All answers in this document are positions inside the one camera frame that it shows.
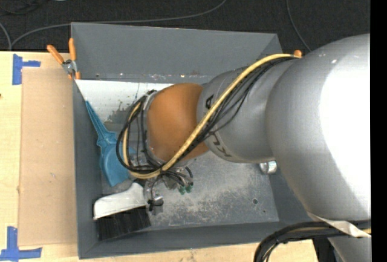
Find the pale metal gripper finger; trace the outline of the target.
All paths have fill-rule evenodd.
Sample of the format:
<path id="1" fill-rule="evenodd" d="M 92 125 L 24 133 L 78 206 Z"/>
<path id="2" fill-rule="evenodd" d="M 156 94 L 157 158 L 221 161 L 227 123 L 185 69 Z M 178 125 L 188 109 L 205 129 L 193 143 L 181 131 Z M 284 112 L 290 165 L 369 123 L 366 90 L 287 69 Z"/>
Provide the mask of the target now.
<path id="1" fill-rule="evenodd" d="M 158 215 L 163 212 L 164 198 L 160 194 L 156 194 L 153 199 L 153 214 Z"/>
<path id="2" fill-rule="evenodd" d="M 148 211 L 152 212 L 154 210 L 154 207 L 155 207 L 155 200 L 154 200 L 152 186 L 148 186 L 146 188 L 146 199 L 147 199 L 147 203 L 148 203 Z"/>

